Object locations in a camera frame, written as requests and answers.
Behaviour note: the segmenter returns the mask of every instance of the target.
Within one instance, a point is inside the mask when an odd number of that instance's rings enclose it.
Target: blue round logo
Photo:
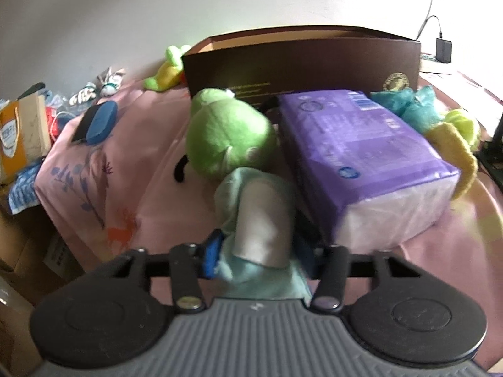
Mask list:
[[[344,166],[339,169],[339,176],[342,178],[358,178],[360,177],[360,173],[353,167]]]

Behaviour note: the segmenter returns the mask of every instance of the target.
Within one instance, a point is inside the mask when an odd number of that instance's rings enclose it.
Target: wall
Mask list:
[[[107,66],[129,75],[151,72],[168,45],[254,27],[296,24],[362,25],[415,38],[429,0],[0,0],[0,97],[45,81],[66,94]],[[498,0],[434,0],[444,38],[462,63],[486,35],[496,46],[503,27]],[[422,37],[434,51],[437,25]],[[490,53],[503,66],[503,48]]]

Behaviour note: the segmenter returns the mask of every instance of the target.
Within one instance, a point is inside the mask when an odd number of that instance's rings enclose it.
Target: yellow cloth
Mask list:
[[[424,134],[424,137],[447,163],[461,171],[452,199],[466,193],[477,176],[477,159],[468,143],[451,123],[439,123]]]

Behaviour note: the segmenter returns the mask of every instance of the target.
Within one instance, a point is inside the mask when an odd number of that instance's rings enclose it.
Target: screw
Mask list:
[[[338,307],[340,305],[340,301],[333,296],[318,296],[315,300],[313,300],[313,305],[318,309],[330,310]]]
[[[177,300],[177,306],[185,310],[195,310],[202,306],[201,299],[195,296],[183,296]]]

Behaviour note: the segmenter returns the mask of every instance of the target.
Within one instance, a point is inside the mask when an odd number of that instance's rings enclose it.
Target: purple package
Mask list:
[[[459,170],[390,111],[349,90],[280,95],[287,162],[328,244],[390,249],[449,205]]]

